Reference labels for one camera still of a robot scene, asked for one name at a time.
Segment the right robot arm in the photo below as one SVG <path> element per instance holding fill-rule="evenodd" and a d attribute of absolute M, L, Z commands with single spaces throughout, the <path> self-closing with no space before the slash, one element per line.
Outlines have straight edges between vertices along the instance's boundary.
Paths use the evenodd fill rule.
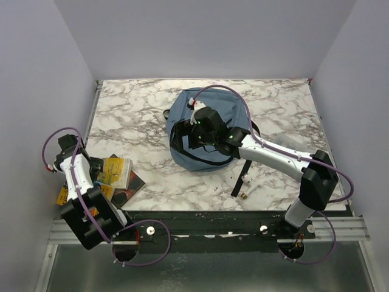
<path fill-rule="evenodd" d="M 339 181 L 327 153 L 296 151 L 266 141 L 251 130 L 230 127 L 209 106 L 197 110 L 194 120 L 194 123 L 180 120 L 173 124 L 170 146 L 180 154 L 196 159 L 186 151 L 184 140 L 188 141 L 189 149 L 212 146 L 230 158 L 259 162 L 300 183 L 299 196 L 279 225 L 284 237 L 294 238 L 314 212 L 326 208 Z"/>

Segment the dark red notebook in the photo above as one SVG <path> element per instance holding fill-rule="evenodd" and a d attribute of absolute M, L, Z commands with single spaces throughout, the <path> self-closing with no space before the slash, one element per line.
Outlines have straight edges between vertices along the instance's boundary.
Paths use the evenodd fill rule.
<path fill-rule="evenodd" d="M 134 171 L 131 171 L 128 177 L 128 185 L 126 189 L 115 189 L 111 203 L 116 208 L 122 208 L 137 192 L 145 186 L 142 180 Z"/>

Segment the blue student backpack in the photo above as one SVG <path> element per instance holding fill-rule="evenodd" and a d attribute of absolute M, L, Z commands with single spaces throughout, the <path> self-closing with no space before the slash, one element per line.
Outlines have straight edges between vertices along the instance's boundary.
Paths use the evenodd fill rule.
<path fill-rule="evenodd" d="M 244 135 L 260 133 L 238 93 L 224 85 L 185 89 L 163 115 L 171 157 L 190 172 L 228 166 Z"/>

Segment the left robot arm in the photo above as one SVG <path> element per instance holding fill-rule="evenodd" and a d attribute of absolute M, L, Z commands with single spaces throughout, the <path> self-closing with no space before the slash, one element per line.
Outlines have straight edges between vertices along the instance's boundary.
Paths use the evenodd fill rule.
<path fill-rule="evenodd" d="M 60 215 L 84 248 L 92 249 L 113 235 L 129 240 L 135 226 L 124 211 L 116 208 L 97 185 L 104 162 L 91 157 L 73 134 L 58 139 L 61 148 L 54 162 L 55 170 L 66 177 L 67 201 Z"/>

